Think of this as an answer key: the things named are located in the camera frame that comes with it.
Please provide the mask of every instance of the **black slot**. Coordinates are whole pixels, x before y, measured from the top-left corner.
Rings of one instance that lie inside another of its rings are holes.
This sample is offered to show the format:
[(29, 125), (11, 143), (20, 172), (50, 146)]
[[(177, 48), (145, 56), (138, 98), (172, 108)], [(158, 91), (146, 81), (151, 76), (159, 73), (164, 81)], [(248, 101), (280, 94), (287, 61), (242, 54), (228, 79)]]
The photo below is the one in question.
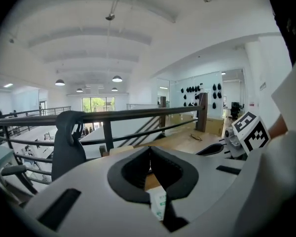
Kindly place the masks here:
[(232, 168), (232, 167), (227, 167), (227, 166), (218, 166), (216, 168), (217, 170), (220, 170), (220, 171), (223, 171), (223, 172), (227, 172), (227, 173), (230, 173), (230, 174), (234, 174), (234, 175), (239, 175), (241, 169), (239, 168)]
[(220, 153), (223, 150), (223, 145), (216, 143), (208, 146), (207, 148), (203, 149), (196, 153), (198, 156), (210, 156)]
[(77, 201), (81, 192), (76, 189), (67, 189), (38, 219), (46, 227), (56, 231), (64, 218)]

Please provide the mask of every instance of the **ceiling light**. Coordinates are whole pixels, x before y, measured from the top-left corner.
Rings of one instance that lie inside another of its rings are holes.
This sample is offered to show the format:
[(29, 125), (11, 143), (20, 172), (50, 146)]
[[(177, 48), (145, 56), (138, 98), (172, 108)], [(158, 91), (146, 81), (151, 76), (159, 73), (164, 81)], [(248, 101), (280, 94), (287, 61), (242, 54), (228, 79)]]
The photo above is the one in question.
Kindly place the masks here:
[(112, 81), (114, 81), (114, 82), (121, 82), (121, 81), (123, 81), (123, 80), (122, 80), (122, 77), (120, 77), (120, 76), (115, 76), (115, 77), (113, 77)]
[(55, 85), (57, 85), (57, 86), (64, 86), (64, 85), (65, 85), (65, 82), (64, 82), (64, 80), (62, 80), (62, 79), (58, 79), (58, 80), (55, 82)]
[(110, 13), (107, 17), (105, 17), (106, 20), (112, 21), (115, 18), (115, 15), (113, 13)]
[(9, 83), (9, 84), (5, 85), (4, 87), (5, 87), (5, 88), (9, 88), (9, 87), (11, 87), (12, 85), (13, 85), (12, 83)]

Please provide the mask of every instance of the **ceiling beam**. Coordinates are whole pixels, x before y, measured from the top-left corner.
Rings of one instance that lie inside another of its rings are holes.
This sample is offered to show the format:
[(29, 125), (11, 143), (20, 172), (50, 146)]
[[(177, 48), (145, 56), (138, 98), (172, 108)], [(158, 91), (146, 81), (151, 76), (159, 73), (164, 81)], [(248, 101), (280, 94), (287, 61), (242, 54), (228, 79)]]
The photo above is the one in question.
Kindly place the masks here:
[[(38, 5), (35, 7), (28, 6), (26, 8), (25, 7), (18, 8), (23, 13), (21, 13), (20, 17), (18, 17), (15, 20), (12, 20), (12, 22), (9, 22), (8, 24), (11, 26), (15, 26), (17, 24), (20, 24), (26, 18), (38, 13), (39, 11), (43, 11), (45, 9), (50, 9), (52, 7), (56, 7), (56, 6), (59, 6), (62, 4), (77, 2), (77, 1), (85, 1), (85, 2), (87, 2), (87, 1), (105, 1), (105, 2), (107, 2), (107, 1), (112, 1), (112, 0), (50, 0), (44, 4), (41, 4), (41, 5)], [(118, 0), (118, 2), (123, 3), (123, 4), (127, 4), (129, 6), (132, 5), (132, 0)], [(162, 9), (154, 6), (153, 4), (137, 1), (136, 4), (134, 4), (133, 6), (135, 9), (150, 13), (151, 15), (154, 15), (167, 23), (175, 23), (175, 18), (172, 15), (170, 15), (165, 10), (162, 10)]]
[[(49, 41), (59, 40), (63, 38), (78, 37), (78, 36), (107, 36), (107, 28), (104, 27), (88, 27), (82, 30), (79, 27), (72, 29), (62, 29), (56, 33), (43, 35), (29, 41), (28, 47), (34, 47), (40, 44), (44, 44)], [(110, 29), (110, 36), (115, 38), (121, 38), (125, 40), (135, 41), (141, 44), (150, 45), (152, 37), (141, 34), (134, 31), (125, 30), (123, 34), (120, 34), (117, 29)]]
[(55, 69), (60, 74), (66, 73), (76, 73), (76, 72), (103, 72), (103, 73), (122, 73), (122, 74), (131, 74), (132, 69), (123, 69), (123, 68), (108, 68), (108, 67), (95, 67), (95, 68), (61, 68)]
[[(44, 63), (52, 63), (57, 61), (65, 61), (70, 59), (85, 59), (85, 58), (102, 58), (106, 59), (105, 52), (103, 53), (87, 53), (85, 50), (77, 50), (71, 53), (58, 53), (55, 55), (47, 56), (43, 58)], [(110, 53), (110, 60), (116, 61), (128, 61), (138, 63), (139, 57), (137, 55), (120, 55)]]

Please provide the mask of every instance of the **wooden post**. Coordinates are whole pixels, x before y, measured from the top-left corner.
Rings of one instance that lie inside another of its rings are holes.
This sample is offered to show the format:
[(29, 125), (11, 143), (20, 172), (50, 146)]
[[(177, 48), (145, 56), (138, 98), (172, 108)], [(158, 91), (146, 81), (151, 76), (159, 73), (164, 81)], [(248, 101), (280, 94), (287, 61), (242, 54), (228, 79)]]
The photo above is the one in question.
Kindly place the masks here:
[(200, 132), (205, 132), (206, 129), (206, 120), (207, 120), (207, 93), (199, 93), (198, 95), (200, 106), (204, 106), (204, 110), (197, 111), (198, 121), (196, 122), (195, 130)]
[[(165, 108), (166, 107), (166, 97), (160, 97), (160, 107)], [(166, 126), (166, 116), (160, 116), (160, 127)]]

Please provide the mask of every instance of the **window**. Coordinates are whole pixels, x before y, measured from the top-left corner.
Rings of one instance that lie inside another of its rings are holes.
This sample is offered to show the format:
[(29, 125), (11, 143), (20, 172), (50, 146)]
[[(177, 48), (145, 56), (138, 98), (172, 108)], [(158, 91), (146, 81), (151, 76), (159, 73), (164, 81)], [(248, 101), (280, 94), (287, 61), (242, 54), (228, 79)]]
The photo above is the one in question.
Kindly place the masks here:
[(82, 111), (86, 113), (115, 111), (115, 98), (114, 97), (83, 98)]

